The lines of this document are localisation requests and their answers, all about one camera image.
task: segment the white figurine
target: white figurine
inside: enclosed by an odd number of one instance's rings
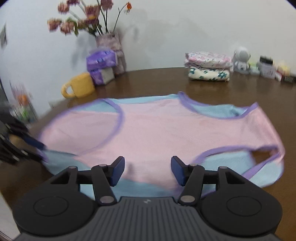
[[[241,74],[249,74],[250,65],[248,64],[248,60],[250,59],[250,57],[251,55],[245,47],[239,47],[235,51],[232,59],[234,71],[237,71]]]

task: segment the wooden tabletop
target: wooden tabletop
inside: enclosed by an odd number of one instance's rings
[[[184,91],[190,98],[207,104],[249,106],[258,102],[279,133],[286,148],[283,176],[264,188],[283,207],[283,218],[276,234],[283,240],[296,240],[296,87],[252,75],[234,73],[226,82],[191,81],[184,68],[139,70],[100,86],[91,96],[64,100],[31,129],[37,136],[57,114],[97,98],[127,98],[167,95]],[[33,161],[13,167],[0,166],[0,190],[10,206],[28,190],[50,177],[45,168]]]

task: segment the purple trim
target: purple trim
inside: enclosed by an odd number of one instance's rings
[[[257,151],[257,150],[263,150],[263,151],[272,151],[272,150],[278,150],[278,147],[276,145],[265,145],[262,146],[260,148],[251,148],[248,146],[243,146],[243,145],[237,145],[237,146],[224,146],[224,147],[219,147],[219,148],[214,148],[214,149],[210,149],[208,151],[205,151],[203,153],[201,153],[198,157],[196,157],[196,159],[193,161],[193,163],[197,163],[197,164],[201,164],[204,162],[204,160],[211,156],[211,155],[215,155],[215,154],[219,154],[219,153],[223,153],[223,152],[231,152],[231,151],[239,151],[239,150],[247,150],[247,151]],[[260,171],[267,163],[279,158],[281,155],[279,152],[277,152],[276,154],[272,155],[271,157],[269,157],[268,159],[266,159],[265,161],[257,164],[254,167],[251,167],[249,170],[245,171],[242,176],[245,177],[246,179],[250,179],[251,177],[253,177],[258,171]]]
[[[118,119],[117,119],[117,125],[116,127],[114,128],[114,130],[111,132],[111,134],[105,139],[103,140],[100,144],[98,144],[97,146],[91,148],[91,149],[88,149],[84,152],[81,152],[79,153],[79,155],[81,154],[85,154],[85,152],[89,152],[95,148],[101,148],[102,146],[104,146],[107,142],[109,142],[120,130],[121,126],[122,126],[122,123],[123,123],[123,119],[124,119],[124,114],[123,114],[123,111],[121,109],[121,107],[117,104],[115,104],[113,101],[111,101],[110,99],[97,99],[95,101],[92,101],[90,103],[86,103],[86,104],[83,104],[83,105],[79,105],[79,106],[75,106],[71,109],[68,109],[64,112],[62,112],[61,114],[57,115],[54,119],[52,119],[50,121],[50,123],[45,126],[44,128],[48,128],[50,126],[52,126],[54,124],[54,122],[60,118],[62,118],[63,116],[65,116],[66,114],[68,114],[69,112],[72,112],[72,111],[77,111],[79,109],[81,109],[82,107],[86,107],[86,106],[89,106],[89,105],[93,105],[95,102],[101,102],[101,101],[104,101],[106,102],[107,104],[111,105],[117,112],[118,112]],[[42,138],[42,135],[43,135],[43,130],[44,128],[40,131],[40,134],[38,136],[38,140],[40,140]]]
[[[246,109],[246,111],[240,116],[225,117],[225,118],[224,117],[213,117],[213,116],[199,113],[196,109],[194,109],[194,107],[192,105],[199,105],[199,106],[214,106],[214,105],[204,104],[204,103],[200,103],[198,101],[192,100],[182,91],[178,92],[178,95],[179,95],[179,99],[181,101],[181,104],[183,106],[185,106],[187,109],[189,109],[190,111],[196,112],[200,115],[207,116],[207,117],[214,118],[214,119],[222,119],[222,120],[242,119],[247,114],[249,114],[251,111],[255,110],[259,106],[258,103],[255,102],[254,104],[252,104],[249,107],[240,107],[240,108]]]

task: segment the white wall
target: white wall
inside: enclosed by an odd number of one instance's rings
[[[0,28],[7,23],[8,39],[0,50],[5,91],[11,98],[9,81],[24,83],[40,115],[49,109],[49,101],[62,99],[64,82],[86,70],[85,57],[95,47],[87,33],[76,38],[48,32],[47,19],[60,16],[59,2],[9,0],[0,8]],[[114,0],[110,26],[117,7],[125,3]],[[133,0],[132,5],[118,24],[128,71],[181,67],[188,51],[232,56],[240,45],[254,60],[271,56],[296,70],[296,10],[286,0]],[[81,13],[78,7],[74,11]]]

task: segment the vase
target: vase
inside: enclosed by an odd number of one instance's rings
[[[125,72],[123,67],[123,51],[122,46],[119,41],[118,33],[108,33],[96,37],[96,46],[97,47],[107,47],[115,52],[117,55],[118,64],[113,67],[114,75],[120,75]]]

